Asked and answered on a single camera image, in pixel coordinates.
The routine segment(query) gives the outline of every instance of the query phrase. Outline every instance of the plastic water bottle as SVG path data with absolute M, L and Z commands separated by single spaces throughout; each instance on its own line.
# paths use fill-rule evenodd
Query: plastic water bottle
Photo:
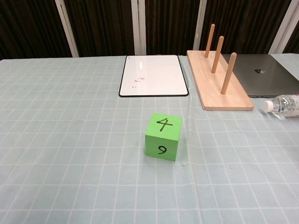
M 299 116 L 299 95 L 281 95 L 263 102 L 263 110 L 279 117 Z

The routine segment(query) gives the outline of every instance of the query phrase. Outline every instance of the dark curtain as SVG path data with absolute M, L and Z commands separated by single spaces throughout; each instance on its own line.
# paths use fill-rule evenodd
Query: dark curtain
M 64 0 L 80 56 L 134 55 L 131 0 Z
M 186 55 L 193 49 L 199 0 L 145 0 L 148 55 Z
M 299 22 L 297 23 L 283 53 L 299 54 Z
M 291 0 L 208 0 L 200 40 L 205 50 L 215 23 L 212 50 L 224 36 L 223 54 L 267 54 Z
M 71 57 L 54 0 L 0 0 L 0 60 Z

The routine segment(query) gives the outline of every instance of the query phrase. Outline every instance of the whiteboard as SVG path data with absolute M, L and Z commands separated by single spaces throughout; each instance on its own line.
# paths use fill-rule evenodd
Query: whiteboard
M 127 56 L 120 97 L 187 96 L 188 93 L 178 56 Z

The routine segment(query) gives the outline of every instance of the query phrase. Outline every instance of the apple logo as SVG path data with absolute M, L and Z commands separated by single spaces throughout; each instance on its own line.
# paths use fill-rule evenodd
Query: apple logo
M 261 69 L 254 69 L 254 71 L 255 71 L 256 73 L 258 73 L 258 74 L 260 74 L 260 73 L 266 73 L 265 71 L 263 71 L 263 70 L 261 70 Z

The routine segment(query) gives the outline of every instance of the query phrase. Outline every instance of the number 9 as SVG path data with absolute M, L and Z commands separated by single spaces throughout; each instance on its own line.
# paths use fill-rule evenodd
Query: number 9
M 161 151 L 161 153 L 158 153 L 158 154 L 163 154 L 163 153 L 166 153 L 166 151 L 167 151 L 167 148 L 164 146 L 159 146 L 158 149 Z

